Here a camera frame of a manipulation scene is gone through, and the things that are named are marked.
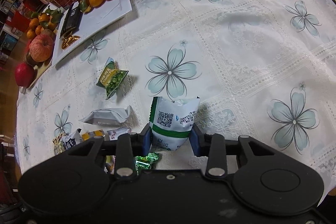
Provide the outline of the red apple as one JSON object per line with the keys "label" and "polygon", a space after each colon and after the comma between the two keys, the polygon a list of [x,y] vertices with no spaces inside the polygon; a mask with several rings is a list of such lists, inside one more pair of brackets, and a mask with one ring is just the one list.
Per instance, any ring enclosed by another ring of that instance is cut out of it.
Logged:
{"label": "red apple", "polygon": [[15,68],[14,76],[18,86],[28,88],[34,79],[34,68],[27,63],[20,63]]}

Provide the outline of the yellow brown patterned snack packet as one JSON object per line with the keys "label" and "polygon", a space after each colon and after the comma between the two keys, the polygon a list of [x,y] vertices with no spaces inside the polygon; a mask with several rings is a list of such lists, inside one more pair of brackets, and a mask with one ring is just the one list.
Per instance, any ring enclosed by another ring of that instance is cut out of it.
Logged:
{"label": "yellow brown patterned snack packet", "polygon": [[52,140],[52,143],[54,145],[54,155],[59,155],[60,153],[64,152],[66,149],[64,147],[64,142],[63,142],[63,135],[60,134],[59,136],[55,137]]}

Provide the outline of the shiny green candy wrapper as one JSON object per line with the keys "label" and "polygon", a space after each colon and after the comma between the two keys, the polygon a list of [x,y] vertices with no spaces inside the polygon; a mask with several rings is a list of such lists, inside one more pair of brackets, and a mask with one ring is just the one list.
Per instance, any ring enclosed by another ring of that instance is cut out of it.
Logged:
{"label": "shiny green candy wrapper", "polygon": [[155,152],[148,153],[147,156],[136,156],[135,167],[137,170],[152,169],[153,165],[160,160],[160,155]]}

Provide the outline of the silver grey snack packet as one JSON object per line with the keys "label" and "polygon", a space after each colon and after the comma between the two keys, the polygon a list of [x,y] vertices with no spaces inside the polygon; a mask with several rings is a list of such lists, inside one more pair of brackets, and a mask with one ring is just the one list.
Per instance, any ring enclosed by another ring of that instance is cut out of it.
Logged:
{"label": "silver grey snack packet", "polygon": [[80,119],[80,122],[92,125],[111,125],[116,126],[125,122],[131,114],[131,107],[126,108],[107,108],[97,109],[90,112],[87,116]]}

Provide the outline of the white rectangular plate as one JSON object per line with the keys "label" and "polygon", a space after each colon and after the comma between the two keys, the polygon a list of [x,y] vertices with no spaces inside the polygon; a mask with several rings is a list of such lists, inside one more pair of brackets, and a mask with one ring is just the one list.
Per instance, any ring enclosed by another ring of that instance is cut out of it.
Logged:
{"label": "white rectangular plate", "polygon": [[88,14],[83,14],[79,29],[74,32],[74,36],[79,39],[72,43],[66,49],[62,49],[63,39],[58,31],[55,40],[54,52],[51,65],[55,67],[61,60],[69,55],[74,49],[92,38],[101,30],[107,28],[112,23],[123,18],[128,12],[132,11],[130,0],[110,0],[106,1],[102,6],[94,8]]}

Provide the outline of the gold chocolate coin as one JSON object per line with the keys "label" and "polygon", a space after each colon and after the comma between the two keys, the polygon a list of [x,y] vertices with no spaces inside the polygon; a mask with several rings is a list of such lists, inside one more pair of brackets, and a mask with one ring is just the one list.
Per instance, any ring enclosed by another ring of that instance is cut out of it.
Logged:
{"label": "gold chocolate coin", "polygon": [[80,39],[80,36],[73,36],[73,35],[70,35],[70,36],[67,36],[66,38],[63,39],[63,42],[62,42],[62,45],[61,45],[61,48],[64,50],[66,48],[68,48],[71,44],[73,44],[74,42],[76,42],[77,40]]}

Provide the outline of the orange-red apple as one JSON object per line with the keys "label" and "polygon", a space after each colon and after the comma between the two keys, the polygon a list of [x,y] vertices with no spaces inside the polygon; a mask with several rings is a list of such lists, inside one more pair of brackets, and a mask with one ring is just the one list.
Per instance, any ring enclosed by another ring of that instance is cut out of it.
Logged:
{"label": "orange-red apple", "polygon": [[29,45],[30,56],[36,62],[44,62],[49,59],[53,50],[53,39],[44,34],[36,36]]}

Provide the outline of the silver yellow snack packet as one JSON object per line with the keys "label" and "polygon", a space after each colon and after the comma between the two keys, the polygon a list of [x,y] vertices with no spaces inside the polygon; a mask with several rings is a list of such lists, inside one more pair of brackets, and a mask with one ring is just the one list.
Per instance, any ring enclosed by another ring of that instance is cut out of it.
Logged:
{"label": "silver yellow snack packet", "polygon": [[80,136],[83,141],[96,137],[96,136],[101,136],[101,137],[108,136],[109,140],[117,140],[120,135],[129,134],[129,133],[131,133],[130,128],[122,127],[122,128],[117,128],[117,129],[108,130],[108,131],[94,130],[94,131],[84,132],[84,133],[81,132]]}

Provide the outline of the black snack packet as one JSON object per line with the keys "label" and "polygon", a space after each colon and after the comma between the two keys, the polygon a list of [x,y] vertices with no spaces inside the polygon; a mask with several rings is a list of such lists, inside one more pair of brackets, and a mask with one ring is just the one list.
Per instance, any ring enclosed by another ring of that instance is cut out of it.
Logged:
{"label": "black snack packet", "polygon": [[66,38],[68,35],[75,32],[79,28],[81,17],[82,12],[80,9],[80,2],[75,2],[68,9],[68,12],[62,25],[60,36]]}

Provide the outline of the white floral tablecloth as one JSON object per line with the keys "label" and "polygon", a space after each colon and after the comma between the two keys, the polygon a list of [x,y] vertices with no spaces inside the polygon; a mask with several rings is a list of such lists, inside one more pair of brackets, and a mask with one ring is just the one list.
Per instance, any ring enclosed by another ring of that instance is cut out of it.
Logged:
{"label": "white floral tablecloth", "polygon": [[[155,96],[201,99],[195,122],[249,135],[335,185],[335,0],[131,0],[133,10],[48,69],[17,102],[21,171],[54,155],[52,140],[93,110],[131,107],[149,121]],[[106,100],[112,57],[129,73]]]}

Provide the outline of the green pea snack packet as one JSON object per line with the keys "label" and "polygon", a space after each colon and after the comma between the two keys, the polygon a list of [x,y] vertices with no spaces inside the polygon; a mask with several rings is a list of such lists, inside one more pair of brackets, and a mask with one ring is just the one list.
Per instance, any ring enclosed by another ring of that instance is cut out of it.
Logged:
{"label": "green pea snack packet", "polygon": [[129,71],[127,70],[119,69],[112,57],[107,59],[105,67],[96,83],[98,87],[105,89],[106,100],[116,94],[128,73]]}

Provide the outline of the white blue snack packet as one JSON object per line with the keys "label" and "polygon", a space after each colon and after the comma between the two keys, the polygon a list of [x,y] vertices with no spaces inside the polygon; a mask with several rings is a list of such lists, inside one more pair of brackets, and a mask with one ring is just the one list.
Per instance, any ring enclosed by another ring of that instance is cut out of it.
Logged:
{"label": "white blue snack packet", "polygon": [[78,128],[73,133],[70,133],[69,135],[61,137],[64,150],[69,150],[73,146],[81,143],[80,132],[81,132],[81,129]]}

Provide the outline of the white green snack packet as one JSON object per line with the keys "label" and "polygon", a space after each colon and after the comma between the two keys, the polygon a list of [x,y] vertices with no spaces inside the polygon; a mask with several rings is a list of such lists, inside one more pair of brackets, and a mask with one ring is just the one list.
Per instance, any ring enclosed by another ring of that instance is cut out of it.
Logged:
{"label": "white green snack packet", "polygon": [[149,117],[153,147],[157,151],[176,151],[191,132],[201,99],[170,101],[154,97]]}

